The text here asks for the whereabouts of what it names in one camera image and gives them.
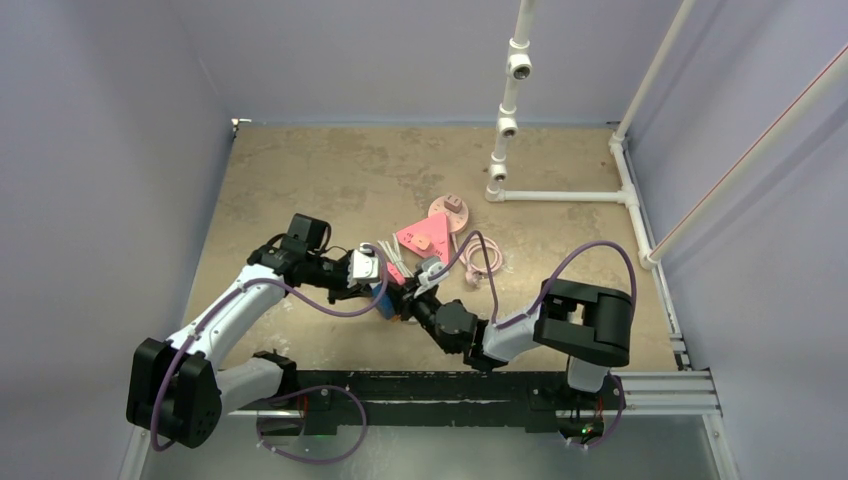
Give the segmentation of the blue cube socket adapter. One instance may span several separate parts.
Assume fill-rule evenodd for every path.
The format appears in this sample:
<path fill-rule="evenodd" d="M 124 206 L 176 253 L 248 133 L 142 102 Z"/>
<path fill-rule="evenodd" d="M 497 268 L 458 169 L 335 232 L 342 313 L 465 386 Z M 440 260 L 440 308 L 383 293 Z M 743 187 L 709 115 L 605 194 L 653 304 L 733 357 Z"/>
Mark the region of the blue cube socket adapter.
<path fill-rule="evenodd" d="M 392 320 L 397 317 L 397 310 L 388 292 L 382 294 L 380 300 L 377 302 L 376 310 L 386 320 Z"/>

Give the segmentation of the pink square plug adapter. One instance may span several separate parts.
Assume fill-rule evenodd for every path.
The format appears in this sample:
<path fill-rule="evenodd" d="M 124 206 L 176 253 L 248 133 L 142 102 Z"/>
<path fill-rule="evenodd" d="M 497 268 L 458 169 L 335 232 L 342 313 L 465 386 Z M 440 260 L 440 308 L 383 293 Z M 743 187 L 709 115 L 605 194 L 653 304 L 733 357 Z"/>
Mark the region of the pink square plug adapter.
<path fill-rule="evenodd" d="M 392 283 L 397 285 L 404 285 L 406 283 L 407 277 L 394 264 L 388 262 L 386 269 Z"/>

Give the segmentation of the pink triangular power strip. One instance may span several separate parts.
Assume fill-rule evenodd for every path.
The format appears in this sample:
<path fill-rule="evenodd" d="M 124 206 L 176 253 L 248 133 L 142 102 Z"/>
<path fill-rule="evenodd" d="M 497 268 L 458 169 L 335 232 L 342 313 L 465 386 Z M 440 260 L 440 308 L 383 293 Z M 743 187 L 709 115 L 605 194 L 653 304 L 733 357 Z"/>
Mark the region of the pink triangular power strip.
<path fill-rule="evenodd" d="M 445 213 L 436 213 L 395 233 L 399 244 L 421 258 L 450 261 L 451 232 Z"/>

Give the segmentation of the pink round power strip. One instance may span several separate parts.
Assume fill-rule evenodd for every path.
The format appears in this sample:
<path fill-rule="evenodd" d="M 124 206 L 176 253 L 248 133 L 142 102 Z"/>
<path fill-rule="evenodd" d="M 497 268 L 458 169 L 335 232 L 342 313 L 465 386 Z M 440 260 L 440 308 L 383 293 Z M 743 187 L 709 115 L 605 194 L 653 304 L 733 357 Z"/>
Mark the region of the pink round power strip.
<path fill-rule="evenodd" d="M 443 214 L 446 217 L 449 232 L 458 234 L 466 229 L 470 212 L 467 204 L 457 195 L 446 194 L 437 197 L 429 206 L 427 217 Z"/>

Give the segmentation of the light pink small plug adapter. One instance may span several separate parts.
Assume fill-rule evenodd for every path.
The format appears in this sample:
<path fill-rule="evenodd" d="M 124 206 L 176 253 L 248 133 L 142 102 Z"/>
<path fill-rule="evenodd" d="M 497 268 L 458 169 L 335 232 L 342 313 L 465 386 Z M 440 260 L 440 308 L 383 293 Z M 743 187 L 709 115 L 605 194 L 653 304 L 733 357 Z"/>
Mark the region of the light pink small plug adapter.
<path fill-rule="evenodd" d="M 453 213 L 459 213 L 463 209 L 464 202 L 463 200 L 453 194 L 445 195 L 442 199 L 443 207 Z"/>

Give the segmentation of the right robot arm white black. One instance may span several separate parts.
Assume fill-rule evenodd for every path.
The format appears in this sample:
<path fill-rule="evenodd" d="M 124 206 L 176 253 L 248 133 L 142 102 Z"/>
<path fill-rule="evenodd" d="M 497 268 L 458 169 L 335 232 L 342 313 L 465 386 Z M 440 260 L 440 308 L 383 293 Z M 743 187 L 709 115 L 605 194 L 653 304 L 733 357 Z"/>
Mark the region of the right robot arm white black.
<path fill-rule="evenodd" d="M 561 381 L 564 399 L 584 407 L 596 399 L 609 371 L 630 362 L 635 299 L 623 291 L 553 279 L 541 283 L 541 301 L 527 312 L 486 320 L 460 300 L 442 302 L 437 288 L 392 286 L 389 300 L 402 321 L 415 320 L 446 354 L 459 354 L 478 371 L 503 367 L 544 346 L 570 357 Z"/>

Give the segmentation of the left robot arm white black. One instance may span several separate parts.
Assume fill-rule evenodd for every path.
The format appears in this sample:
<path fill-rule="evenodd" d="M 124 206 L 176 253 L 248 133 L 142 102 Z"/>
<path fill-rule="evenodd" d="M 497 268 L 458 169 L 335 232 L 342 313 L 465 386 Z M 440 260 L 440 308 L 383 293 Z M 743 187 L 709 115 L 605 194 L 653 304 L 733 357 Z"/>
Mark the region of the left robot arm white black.
<path fill-rule="evenodd" d="M 295 361 L 263 351 L 223 368 L 230 351 L 288 296 L 337 318 L 377 308 L 388 291 L 384 251 L 363 243 L 327 257 L 331 225 L 303 214 L 253 250 L 231 285 L 197 318 L 165 340 L 145 339 L 132 358 L 126 419 L 149 431 L 154 450 L 196 448 L 225 414 L 260 400 L 292 405 L 300 390 Z"/>

